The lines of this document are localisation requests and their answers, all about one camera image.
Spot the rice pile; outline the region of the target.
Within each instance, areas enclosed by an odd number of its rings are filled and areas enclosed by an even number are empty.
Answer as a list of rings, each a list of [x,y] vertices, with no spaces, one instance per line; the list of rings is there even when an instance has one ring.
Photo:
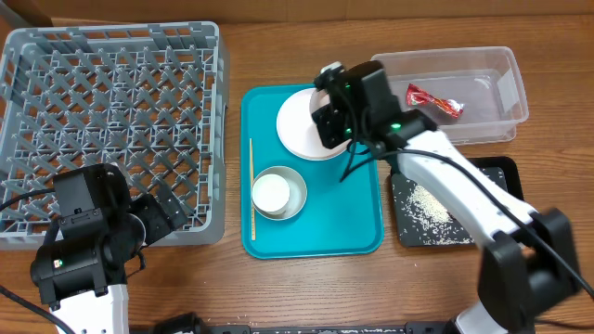
[[[405,247],[472,245],[469,233],[425,188],[402,174],[391,177],[395,221]]]

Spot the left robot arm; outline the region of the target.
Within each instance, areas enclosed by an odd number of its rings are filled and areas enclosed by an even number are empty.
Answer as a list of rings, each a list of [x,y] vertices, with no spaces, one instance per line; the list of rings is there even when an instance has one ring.
[[[59,216],[31,265],[33,284],[61,333],[126,333],[125,265],[187,215],[171,188],[133,199],[119,168],[96,164],[53,179]]]

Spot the grey-white bowl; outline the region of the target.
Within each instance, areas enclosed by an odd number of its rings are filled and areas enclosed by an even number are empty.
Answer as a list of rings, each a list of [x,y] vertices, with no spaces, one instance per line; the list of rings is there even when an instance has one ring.
[[[304,207],[304,204],[306,203],[307,186],[306,186],[304,179],[302,178],[302,176],[299,173],[297,173],[295,170],[293,170],[290,167],[272,166],[272,167],[269,167],[269,168],[263,170],[262,172],[260,172],[256,176],[255,180],[259,176],[268,174],[268,173],[278,174],[287,180],[287,182],[289,183],[289,186],[290,186],[290,190],[291,190],[291,197],[289,200],[289,204],[287,206],[286,211],[284,211],[283,213],[278,214],[278,215],[266,214],[266,213],[260,212],[256,208],[255,208],[255,210],[258,213],[260,213],[262,216],[264,216],[265,218],[275,220],[275,221],[288,220],[288,219],[296,216],[301,211],[301,209]]]

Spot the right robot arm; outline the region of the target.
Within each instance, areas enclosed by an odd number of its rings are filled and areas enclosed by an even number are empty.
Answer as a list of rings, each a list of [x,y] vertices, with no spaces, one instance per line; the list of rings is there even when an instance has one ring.
[[[569,218],[540,213],[497,186],[453,146],[422,111],[404,111],[379,61],[351,69],[335,62],[314,80],[329,103],[312,119],[325,148],[366,147],[367,162],[392,169],[430,192],[482,253],[473,306],[440,333],[532,333],[540,315],[583,290]]]

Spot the red snack wrapper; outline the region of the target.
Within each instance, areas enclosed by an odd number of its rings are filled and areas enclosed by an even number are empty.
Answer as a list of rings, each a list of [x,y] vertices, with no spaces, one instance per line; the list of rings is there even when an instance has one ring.
[[[435,97],[413,83],[407,87],[406,102],[409,106],[436,106],[454,119],[459,118],[464,111],[464,105],[456,100]]]

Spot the white paper cup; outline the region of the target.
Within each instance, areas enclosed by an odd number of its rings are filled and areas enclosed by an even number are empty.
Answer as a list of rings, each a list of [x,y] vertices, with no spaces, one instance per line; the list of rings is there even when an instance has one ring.
[[[259,176],[252,187],[252,202],[260,212],[278,215],[286,211],[291,197],[287,180],[275,173]]]

